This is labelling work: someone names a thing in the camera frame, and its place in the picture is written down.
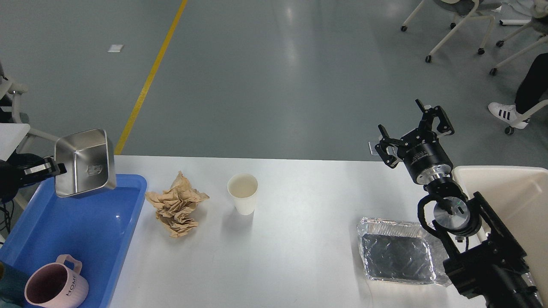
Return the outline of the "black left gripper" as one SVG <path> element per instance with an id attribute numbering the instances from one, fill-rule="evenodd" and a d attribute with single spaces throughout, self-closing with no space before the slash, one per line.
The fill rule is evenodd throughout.
<path id="1" fill-rule="evenodd" d="M 24 181 L 20 172 L 24 170 Z M 29 162 L 16 161 L 15 165 L 0 160 L 0 197 L 1 203 L 12 201 L 19 189 L 29 187 L 48 178 L 67 173 L 64 163 L 57 163 L 53 157 L 45 157 L 33 166 Z"/>

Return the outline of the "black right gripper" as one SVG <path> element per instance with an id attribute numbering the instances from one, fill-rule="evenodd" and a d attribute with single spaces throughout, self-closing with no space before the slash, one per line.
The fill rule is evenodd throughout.
<path id="1" fill-rule="evenodd" d="M 381 124 L 378 125 L 381 137 L 375 150 L 386 166 L 396 168 L 399 158 L 405 164 L 411 179 L 419 185 L 427 185 L 433 180 L 450 177 L 453 163 L 445 152 L 439 139 L 453 135 L 454 127 L 446 112 L 441 106 L 424 105 L 419 99 L 415 100 L 422 112 L 421 120 L 416 129 L 417 139 L 391 138 Z M 388 148 L 399 149 L 399 158 L 388 152 Z"/>

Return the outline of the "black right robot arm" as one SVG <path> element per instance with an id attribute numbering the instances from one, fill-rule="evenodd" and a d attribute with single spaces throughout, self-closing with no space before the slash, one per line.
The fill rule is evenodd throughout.
<path id="1" fill-rule="evenodd" d="M 375 150 L 387 166 L 404 163 L 411 179 L 427 192 L 417 203 L 417 218 L 446 250 L 444 271 L 458 293 L 483 296 L 488 308 L 541 308 L 538 289 L 524 279 L 526 251 L 480 192 L 467 197 L 452 176 L 453 164 L 440 137 L 454 134 L 441 106 L 423 105 L 417 128 L 391 138 L 378 125 Z"/>

